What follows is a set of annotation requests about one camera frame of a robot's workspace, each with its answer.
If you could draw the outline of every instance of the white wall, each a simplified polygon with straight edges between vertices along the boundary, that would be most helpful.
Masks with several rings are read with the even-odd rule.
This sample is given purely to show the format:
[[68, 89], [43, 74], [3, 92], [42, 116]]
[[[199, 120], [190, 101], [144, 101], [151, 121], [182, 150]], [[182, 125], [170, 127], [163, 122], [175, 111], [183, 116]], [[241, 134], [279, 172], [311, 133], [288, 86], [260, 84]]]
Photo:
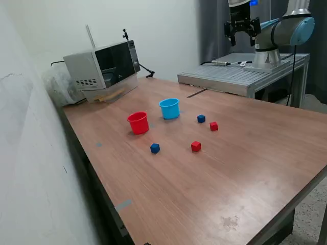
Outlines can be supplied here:
[[0, 244], [100, 244], [56, 110], [1, 3], [0, 34]]
[[40, 73], [65, 55], [91, 48], [86, 24], [96, 46], [123, 41], [126, 28], [140, 63], [158, 78], [177, 81], [178, 73], [199, 64], [199, 0], [2, 1]]

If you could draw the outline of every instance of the cube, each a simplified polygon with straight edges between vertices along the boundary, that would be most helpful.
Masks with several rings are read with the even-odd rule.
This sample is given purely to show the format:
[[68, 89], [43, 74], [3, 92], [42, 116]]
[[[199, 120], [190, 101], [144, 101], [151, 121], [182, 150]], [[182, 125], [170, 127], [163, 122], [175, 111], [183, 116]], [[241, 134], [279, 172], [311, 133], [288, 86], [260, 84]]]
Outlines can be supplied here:
[[201, 150], [201, 143], [198, 142], [198, 141], [194, 141], [192, 144], [191, 144], [191, 148], [192, 148], [192, 151], [193, 152], [198, 152]]
[[159, 144], [152, 144], [151, 146], [150, 146], [150, 150], [151, 150], [151, 152], [152, 153], [154, 153], [154, 154], [157, 154], [159, 151], [160, 151], [160, 146], [159, 146]]
[[198, 116], [198, 122], [199, 123], [204, 123], [205, 122], [205, 116], [204, 115], [199, 115]]
[[210, 129], [211, 131], [217, 131], [218, 130], [218, 124], [217, 122], [210, 122]]

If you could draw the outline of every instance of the microwave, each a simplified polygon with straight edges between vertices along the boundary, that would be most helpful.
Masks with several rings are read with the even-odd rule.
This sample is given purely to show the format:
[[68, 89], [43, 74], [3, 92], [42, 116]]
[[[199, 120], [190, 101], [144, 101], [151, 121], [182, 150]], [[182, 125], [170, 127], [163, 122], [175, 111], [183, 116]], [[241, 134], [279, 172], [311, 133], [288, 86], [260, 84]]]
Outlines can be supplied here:
[[63, 57], [81, 91], [108, 89], [140, 71], [133, 40]]

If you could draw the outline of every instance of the blue light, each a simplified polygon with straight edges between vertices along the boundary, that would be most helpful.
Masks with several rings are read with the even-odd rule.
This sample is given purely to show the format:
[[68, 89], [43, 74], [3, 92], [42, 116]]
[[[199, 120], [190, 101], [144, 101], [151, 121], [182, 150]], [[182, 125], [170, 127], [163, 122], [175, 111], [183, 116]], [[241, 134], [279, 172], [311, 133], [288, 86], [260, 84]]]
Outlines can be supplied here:
[[251, 0], [250, 6], [258, 5], [259, 4], [258, 2], [259, 2], [259, 0]]

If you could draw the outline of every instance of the blue cup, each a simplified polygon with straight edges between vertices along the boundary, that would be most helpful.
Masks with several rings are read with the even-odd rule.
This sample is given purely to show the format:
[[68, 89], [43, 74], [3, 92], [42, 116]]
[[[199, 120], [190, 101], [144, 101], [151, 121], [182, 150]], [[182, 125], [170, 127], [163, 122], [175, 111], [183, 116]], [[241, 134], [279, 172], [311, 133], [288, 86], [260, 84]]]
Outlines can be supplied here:
[[159, 103], [161, 107], [162, 116], [164, 119], [175, 119], [179, 117], [179, 100], [178, 99], [166, 99]]

